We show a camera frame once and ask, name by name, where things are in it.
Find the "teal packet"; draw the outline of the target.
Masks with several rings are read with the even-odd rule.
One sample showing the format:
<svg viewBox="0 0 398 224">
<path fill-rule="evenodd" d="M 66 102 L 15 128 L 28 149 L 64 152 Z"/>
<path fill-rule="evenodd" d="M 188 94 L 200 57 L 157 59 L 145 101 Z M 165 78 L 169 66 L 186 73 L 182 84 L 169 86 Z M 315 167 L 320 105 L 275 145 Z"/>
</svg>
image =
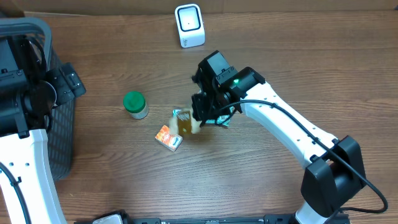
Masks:
<svg viewBox="0 0 398 224">
<path fill-rule="evenodd" d="M 230 108 L 230 114 L 219 116 L 217 119 L 208 119 L 206 124 L 214 124 L 216 126 L 229 127 L 232 115 L 235 113 L 234 107 Z"/>
</svg>

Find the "Kleenex tissue pack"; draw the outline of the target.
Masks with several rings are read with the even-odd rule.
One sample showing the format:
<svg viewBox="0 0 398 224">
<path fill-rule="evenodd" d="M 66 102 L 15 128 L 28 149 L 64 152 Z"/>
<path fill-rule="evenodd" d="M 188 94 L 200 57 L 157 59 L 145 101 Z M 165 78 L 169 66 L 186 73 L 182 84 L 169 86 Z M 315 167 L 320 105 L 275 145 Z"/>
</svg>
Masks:
<svg viewBox="0 0 398 224">
<path fill-rule="evenodd" d="M 174 118 L 179 118 L 181 112 L 182 112 L 181 109 L 175 109 L 175 110 L 172 111 L 172 116 L 173 116 Z"/>
</svg>

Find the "green lid jar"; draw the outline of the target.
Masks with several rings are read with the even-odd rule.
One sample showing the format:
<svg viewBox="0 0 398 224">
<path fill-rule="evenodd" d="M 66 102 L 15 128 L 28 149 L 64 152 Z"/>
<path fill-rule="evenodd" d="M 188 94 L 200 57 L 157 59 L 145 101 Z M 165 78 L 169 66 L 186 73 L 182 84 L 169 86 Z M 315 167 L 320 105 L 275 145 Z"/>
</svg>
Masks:
<svg viewBox="0 0 398 224">
<path fill-rule="evenodd" d="M 149 113 L 144 95 L 139 91 L 130 91 L 124 96 L 123 106 L 134 119 L 143 119 Z"/>
</svg>

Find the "orange tissue pack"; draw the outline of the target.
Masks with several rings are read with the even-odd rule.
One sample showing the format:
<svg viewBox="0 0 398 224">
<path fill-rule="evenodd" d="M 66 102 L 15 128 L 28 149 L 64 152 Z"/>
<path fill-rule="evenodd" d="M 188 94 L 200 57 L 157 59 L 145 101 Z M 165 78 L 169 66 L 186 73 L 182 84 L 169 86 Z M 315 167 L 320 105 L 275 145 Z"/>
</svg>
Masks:
<svg viewBox="0 0 398 224">
<path fill-rule="evenodd" d="M 177 150 L 183 141 L 183 137 L 180 135 L 171 134 L 169 127 L 166 125 L 162 126 L 160 131 L 156 134 L 155 139 L 173 152 Z"/>
</svg>

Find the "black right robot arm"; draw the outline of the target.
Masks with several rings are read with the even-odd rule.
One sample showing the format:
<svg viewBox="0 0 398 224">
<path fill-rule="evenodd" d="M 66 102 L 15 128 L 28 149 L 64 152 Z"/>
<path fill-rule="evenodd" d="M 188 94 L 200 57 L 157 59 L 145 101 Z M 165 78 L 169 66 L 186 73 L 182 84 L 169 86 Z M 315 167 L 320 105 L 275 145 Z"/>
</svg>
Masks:
<svg viewBox="0 0 398 224">
<path fill-rule="evenodd" d="M 266 215 L 266 223 L 349 223 L 342 206 L 364 186 L 361 147 L 351 136 L 338 139 L 289 106 L 265 78 L 246 67 L 237 71 L 219 51 L 205 57 L 192 77 L 193 116 L 204 123 L 236 111 L 260 123 L 304 169 L 304 204 L 291 217 Z"/>
</svg>

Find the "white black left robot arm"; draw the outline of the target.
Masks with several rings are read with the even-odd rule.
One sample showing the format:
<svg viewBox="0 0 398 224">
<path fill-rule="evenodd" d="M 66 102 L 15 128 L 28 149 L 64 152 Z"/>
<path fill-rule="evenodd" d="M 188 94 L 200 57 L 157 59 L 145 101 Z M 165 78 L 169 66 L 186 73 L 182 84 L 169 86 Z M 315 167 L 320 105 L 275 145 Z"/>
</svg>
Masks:
<svg viewBox="0 0 398 224">
<path fill-rule="evenodd" d="M 86 92 L 70 63 L 49 70 L 28 35 L 1 37 L 1 191 L 12 223 L 65 223 L 50 170 L 52 110 Z"/>
</svg>

